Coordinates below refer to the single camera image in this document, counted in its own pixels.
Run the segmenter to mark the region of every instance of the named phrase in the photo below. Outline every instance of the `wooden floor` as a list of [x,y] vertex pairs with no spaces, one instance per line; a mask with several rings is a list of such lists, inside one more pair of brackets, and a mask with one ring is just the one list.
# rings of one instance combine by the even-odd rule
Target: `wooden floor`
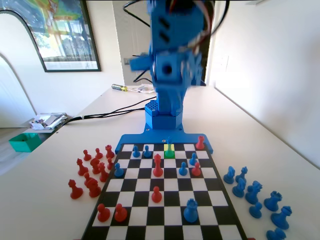
[[26,128],[0,128],[0,176],[22,162],[30,153],[16,152],[9,140],[21,133]]

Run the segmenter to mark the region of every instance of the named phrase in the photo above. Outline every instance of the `white table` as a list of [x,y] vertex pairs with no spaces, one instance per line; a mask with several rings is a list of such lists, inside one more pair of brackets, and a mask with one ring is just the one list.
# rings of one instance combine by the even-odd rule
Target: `white table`
[[[107,113],[147,99],[151,95],[108,90],[81,114]],[[213,159],[221,176],[233,166],[236,174],[247,166],[247,183],[263,184],[258,194],[262,202],[272,191],[282,194],[279,207],[291,206],[286,230],[289,240],[316,240],[320,236],[320,171],[305,161],[249,115],[211,87],[188,90],[184,100],[183,126],[187,133],[205,133],[213,147]],[[21,164],[0,177],[1,240],[80,239],[95,207],[78,176],[77,158],[87,149],[113,149],[122,134],[142,133],[144,111],[105,119],[74,121],[50,137]],[[70,198],[69,179],[85,194]],[[246,235],[266,239],[276,226],[271,212],[262,208],[262,218],[249,214],[250,204],[232,194],[233,206]]]

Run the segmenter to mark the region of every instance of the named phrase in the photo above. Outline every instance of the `blue chess piece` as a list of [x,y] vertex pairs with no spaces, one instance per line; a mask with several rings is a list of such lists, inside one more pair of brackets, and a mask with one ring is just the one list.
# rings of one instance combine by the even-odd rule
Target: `blue chess piece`
[[194,223],[198,219],[198,212],[197,212],[198,203],[190,198],[186,203],[186,208],[183,211],[183,216],[185,220],[189,223]]
[[276,212],[279,209],[278,202],[282,200],[282,195],[279,192],[273,191],[270,198],[264,200],[264,205],[270,211]]
[[114,166],[115,166],[114,175],[115,175],[117,178],[122,177],[123,174],[124,174],[124,170],[123,170],[122,168],[120,168],[120,164],[117,162]]
[[292,214],[292,210],[290,206],[284,206],[281,208],[280,213],[272,213],[271,214],[271,221],[276,225],[278,228],[281,229],[288,229],[289,223],[286,220],[287,216],[290,216]]
[[252,217],[259,219],[261,218],[261,210],[262,204],[260,202],[257,202],[254,206],[249,207],[249,213]]
[[191,157],[191,159],[189,160],[190,165],[194,166],[194,165],[196,164],[196,162],[197,162],[196,158],[197,158],[196,153],[195,153],[195,152],[192,153],[192,157]]
[[258,192],[262,189],[262,185],[256,181],[255,184],[252,185],[252,191],[247,192],[245,194],[245,199],[250,203],[250,204],[256,204],[258,202]]
[[245,174],[246,174],[247,172],[248,172],[247,167],[246,167],[246,166],[243,167],[243,168],[241,169],[240,175],[235,176],[235,181],[238,182],[238,179],[239,179],[239,178],[242,178],[242,179],[244,180],[244,182],[246,183],[247,180],[245,179]]
[[282,231],[280,228],[276,228],[274,231],[272,230],[268,230],[266,232],[266,238],[268,240],[283,240],[285,239],[287,236],[285,234],[284,231]]
[[144,153],[143,153],[143,156],[146,158],[146,159],[148,159],[148,158],[151,158],[151,152],[149,151],[149,146],[148,145],[146,145],[145,147],[144,147]]
[[180,174],[181,176],[187,175],[188,170],[186,169],[186,166],[187,166],[187,164],[183,161],[183,162],[181,163],[181,167],[179,168],[179,174]]
[[234,183],[234,176],[235,176],[235,169],[232,166],[229,166],[228,168],[228,173],[226,175],[223,176],[223,180],[227,183],[227,184],[233,184]]
[[134,156],[135,158],[140,157],[140,152],[138,151],[138,146],[134,146],[134,147],[133,147],[133,156]]
[[245,195],[245,188],[246,188],[246,183],[245,181],[240,177],[238,179],[238,185],[234,186],[232,188],[232,192],[233,194],[238,197],[238,198],[242,198]]

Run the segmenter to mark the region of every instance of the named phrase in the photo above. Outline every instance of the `framed poster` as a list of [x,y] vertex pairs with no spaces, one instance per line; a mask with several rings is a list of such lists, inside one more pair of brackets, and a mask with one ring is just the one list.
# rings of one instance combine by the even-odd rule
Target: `framed poster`
[[0,0],[26,27],[45,72],[100,72],[86,1]]

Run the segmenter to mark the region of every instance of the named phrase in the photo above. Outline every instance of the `green container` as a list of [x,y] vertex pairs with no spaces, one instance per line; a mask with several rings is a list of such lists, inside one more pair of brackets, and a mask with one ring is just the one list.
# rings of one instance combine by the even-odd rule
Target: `green container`
[[37,133],[22,133],[11,138],[9,143],[16,152],[31,153],[42,144],[42,141]]

